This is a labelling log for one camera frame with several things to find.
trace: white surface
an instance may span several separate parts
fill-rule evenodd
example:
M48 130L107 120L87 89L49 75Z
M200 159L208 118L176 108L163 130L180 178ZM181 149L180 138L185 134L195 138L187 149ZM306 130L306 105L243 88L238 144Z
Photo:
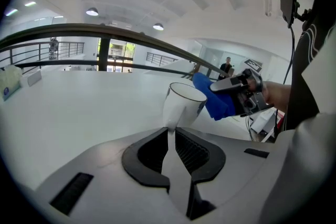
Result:
M12 175L36 189L51 173L93 145L162 127L172 82L132 73L50 72L0 104L1 151ZM248 140L237 125L213 121L204 109L192 128Z
M33 86L37 81L42 79L41 71L37 70L33 73L27 73L20 78L21 87L30 87Z
M256 133L260 133L268 121L271 119L275 112L275 108L270 108L266 111L260 113L259 117L255 119L251 125L251 128L256 131Z
M168 132L168 151L162 163L162 175L169 178L169 197L177 209L186 214L188 208L191 175L175 149L175 133Z

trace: person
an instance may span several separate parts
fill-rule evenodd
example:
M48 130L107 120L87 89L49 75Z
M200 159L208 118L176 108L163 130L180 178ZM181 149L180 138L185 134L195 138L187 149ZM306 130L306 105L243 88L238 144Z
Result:
M220 66L220 70L228 73L230 68L232 67L232 65L230 65L230 62L231 62L231 58L227 57L226 58L226 63L224 63ZM219 76L218 76L218 80L222 80L222 79L225 79L225 78L227 78L227 77L222 75L222 74L219 74Z
M286 114L279 132L295 129L302 121L319 113L302 73L314 60L335 27L335 19L336 8L333 0L314 0L311 15L303 24L303 33L293 57L291 86L269 81L264 83L263 94L266 102L274 104L275 108Z
M58 51L58 40L54 37L50 41L49 60L54 60L57 59L56 52Z

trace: white machine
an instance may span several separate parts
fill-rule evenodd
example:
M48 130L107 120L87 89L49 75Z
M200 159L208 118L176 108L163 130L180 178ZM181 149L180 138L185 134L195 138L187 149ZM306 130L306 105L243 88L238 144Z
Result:
M161 174L167 128L86 150L30 197L54 223L273 223L297 210L328 176L336 159L335 120L306 120L275 144L177 128L175 148L191 175L185 214Z

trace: black vent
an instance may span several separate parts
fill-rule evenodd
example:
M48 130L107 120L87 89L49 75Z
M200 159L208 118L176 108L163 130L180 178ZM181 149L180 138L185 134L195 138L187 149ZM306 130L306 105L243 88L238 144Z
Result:
M216 177L225 164L222 149L183 128L175 130L175 148L194 184Z
M58 211L68 215L92 179L92 175L78 173L50 204Z
M138 159L144 166L161 173L163 159L167 151L167 134L162 133L139 148Z
M175 136L176 152L191 174L209 160L209 150L179 133Z

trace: railing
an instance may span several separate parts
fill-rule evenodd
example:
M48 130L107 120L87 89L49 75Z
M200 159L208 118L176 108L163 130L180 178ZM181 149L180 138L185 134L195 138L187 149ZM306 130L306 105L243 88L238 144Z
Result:
M13 54L13 50L19 49L19 48L25 48L25 51L20 52L18 54ZM83 50L84 50L84 42L68 42L68 41L31 42L31 43L9 46L9 47L1 49L0 54L3 52L9 51L9 56L4 59L1 59L0 63L5 60L9 60L9 63L11 65L17 66L18 63L31 59L31 58L37 58L38 60L36 62L41 62L45 59L61 60L64 58L68 58L72 55L82 54ZM22 59L21 58L15 59L15 57L17 58L17 56L19 55L25 55L29 57L22 58ZM23 74L37 67L41 68L42 65L33 67L29 70L25 70Z
M178 59L147 52L146 61L149 61L160 67L160 66L168 65L169 63L172 63L174 61L178 61Z
M130 30L120 29L116 27L102 26L102 25L89 25L89 24L57 24L40 26L36 28L31 28L21 32L17 32L10 36L7 36L0 41L0 52L9 50L9 46L26 42L29 40L40 39L40 38L50 38L50 37L100 37L100 51L99 60L48 60L48 61L35 61L29 63L19 63L15 64L20 68L26 67L37 67L37 66L47 66L47 65L97 65L99 66L99 71L106 71L107 65L109 66L122 66L130 68L139 68L146 70L155 70L168 73L176 73L181 75L192 76L193 73L181 72L177 70L170 70L160 67L149 67L144 65L137 65L134 63L119 63L119 62L108 62L108 51L110 39L122 40L148 48L153 48L167 52L169 54L181 57L185 60L194 62L200 66L208 68L207 76L210 75L211 71L214 70L220 74L228 76L227 73L220 70L216 66L210 64L209 62L194 56L193 54L177 48L171 44L165 43L161 40L146 36L144 34L139 34Z

